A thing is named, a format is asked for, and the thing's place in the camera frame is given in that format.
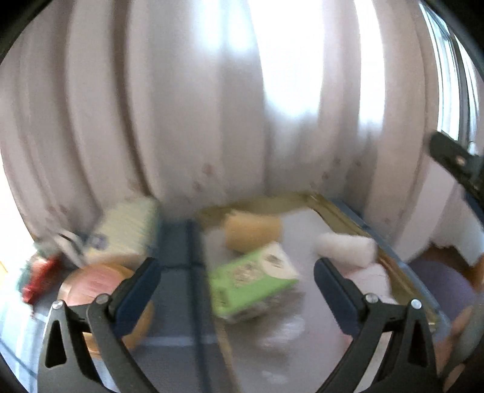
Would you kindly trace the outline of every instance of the orange object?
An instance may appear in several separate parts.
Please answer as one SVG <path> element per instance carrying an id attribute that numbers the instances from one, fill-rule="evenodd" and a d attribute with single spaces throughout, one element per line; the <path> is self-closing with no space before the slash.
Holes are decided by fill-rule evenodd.
<path id="1" fill-rule="evenodd" d="M 58 299 L 68 306 L 91 303 L 101 293 L 112 294 L 122 280 L 133 275 L 133 271 L 114 263 L 89 265 L 71 273 L 59 289 Z M 150 301 L 139 317 L 133 331 L 122 341 L 128 349 L 133 349 L 146 335 L 153 318 L 154 307 Z M 83 333 L 91 356 L 100 359 L 101 354 L 91 333 Z"/>
<path id="2" fill-rule="evenodd" d="M 60 270 L 61 262 L 58 256 L 49 259 L 37 258 L 32 264 L 30 281 L 22 289 L 22 301 L 34 305 L 40 296 L 54 285 Z"/>

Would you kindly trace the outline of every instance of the green packet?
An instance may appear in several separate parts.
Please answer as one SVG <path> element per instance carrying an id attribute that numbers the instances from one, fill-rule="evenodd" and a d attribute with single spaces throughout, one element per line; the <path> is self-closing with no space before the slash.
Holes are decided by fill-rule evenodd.
<path id="1" fill-rule="evenodd" d="M 281 245 L 270 243 L 209 273 L 213 311 L 228 322 L 255 317 L 298 281 Z"/>

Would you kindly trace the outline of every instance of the curtain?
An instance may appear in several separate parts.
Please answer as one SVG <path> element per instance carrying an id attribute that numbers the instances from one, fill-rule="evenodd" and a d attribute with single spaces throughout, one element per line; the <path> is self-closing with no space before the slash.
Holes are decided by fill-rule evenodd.
<path id="1" fill-rule="evenodd" d="M 0 66 L 0 148 L 39 237 L 138 195 L 180 217 L 313 190 L 391 240 L 424 82 L 403 1 L 54 0 Z"/>

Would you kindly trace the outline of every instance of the window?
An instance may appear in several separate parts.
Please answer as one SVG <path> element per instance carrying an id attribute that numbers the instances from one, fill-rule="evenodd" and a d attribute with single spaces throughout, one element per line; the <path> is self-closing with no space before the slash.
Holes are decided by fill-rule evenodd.
<path id="1" fill-rule="evenodd" d="M 420 4 L 430 31 L 439 76 L 438 130 L 473 149 L 479 116 L 476 74 L 469 55 L 447 24 Z"/>

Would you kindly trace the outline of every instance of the beige curtain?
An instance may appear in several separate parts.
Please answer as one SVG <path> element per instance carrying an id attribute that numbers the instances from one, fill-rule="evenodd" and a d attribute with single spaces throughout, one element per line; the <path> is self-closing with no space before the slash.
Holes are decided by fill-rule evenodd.
<path id="1" fill-rule="evenodd" d="M 425 131 L 413 23 L 405 1 L 54 0 L 0 67 L 17 205 L 43 236 L 141 194 L 187 216 L 314 190 L 391 240 Z"/>

